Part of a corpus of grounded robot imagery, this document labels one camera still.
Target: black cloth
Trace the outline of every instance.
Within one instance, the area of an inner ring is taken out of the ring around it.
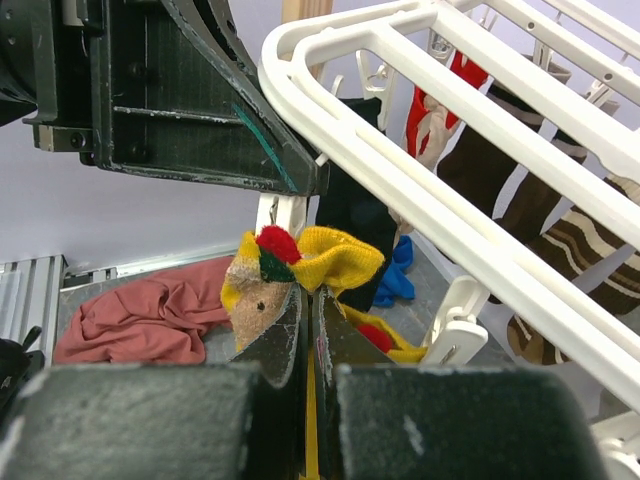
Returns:
[[[354,98],[342,101],[377,128],[382,105],[379,99]],[[316,225],[346,232],[377,248],[384,255],[384,265],[369,282],[340,295],[340,301],[345,305],[368,312],[393,254],[397,225],[389,215],[387,206],[338,165],[330,162],[329,186],[327,194],[320,197]]]

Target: teal line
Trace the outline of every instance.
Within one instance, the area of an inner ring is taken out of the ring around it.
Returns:
[[[278,169],[280,176],[282,176],[282,178],[284,179],[289,189],[293,193],[298,193],[298,189],[296,188],[295,183],[293,183],[293,180],[291,180],[291,177],[289,176],[289,174],[286,172],[286,170],[280,163],[280,159],[278,158],[278,155],[276,155],[276,152],[274,152],[273,148],[271,148],[271,146],[267,143],[267,139],[264,138],[262,133],[260,133],[260,130],[258,130],[258,127],[255,126],[255,124],[251,121],[251,119],[247,116],[246,113],[240,110],[240,107],[238,107],[236,104],[233,104],[232,106],[236,112],[236,115],[238,115],[240,120],[242,120],[242,122],[247,126],[249,130],[251,130],[251,133],[253,133],[253,135],[258,139],[258,142],[260,142],[260,146],[262,147],[262,149],[267,153],[267,155],[269,155],[269,158],[271,159],[273,164],[276,166],[276,169]]]

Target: red pom-pom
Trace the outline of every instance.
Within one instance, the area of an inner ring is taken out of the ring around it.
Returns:
[[[295,239],[285,229],[277,225],[269,225],[262,229],[256,237],[256,243],[273,253],[281,262],[293,265],[302,258]]]
[[[391,340],[391,337],[378,327],[364,324],[358,326],[358,331],[384,353],[387,353],[393,348],[393,340]]]

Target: black object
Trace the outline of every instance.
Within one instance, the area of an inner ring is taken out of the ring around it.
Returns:
[[[343,102],[363,119],[377,128],[382,103],[377,98],[343,99]],[[347,290],[340,301],[361,312],[368,312],[382,281],[391,265],[393,242],[398,225],[391,218],[387,206],[369,190],[360,185],[338,165],[331,165],[327,193],[320,196],[316,225],[333,227],[377,248],[384,255],[384,264],[364,285]]]
[[[328,290],[298,286],[227,365],[41,374],[4,425],[3,478],[298,480],[311,346],[323,478],[606,480],[557,377],[390,365]]]
[[[301,196],[326,187],[328,167],[260,91],[226,0],[0,0],[0,126],[36,104],[36,146],[87,165]]]
[[[33,327],[22,344],[0,340],[0,418],[4,417],[20,389],[44,368],[41,351],[27,352],[41,333],[40,327]]]

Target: blue cloth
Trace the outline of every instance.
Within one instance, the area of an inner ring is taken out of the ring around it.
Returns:
[[[373,305],[376,307],[392,307],[396,298],[413,300],[416,298],[413,283],[407,278],[406,271],[413,263],[413,243],[408,235],[402,235],[393,250],[391,265],[382,277]]]

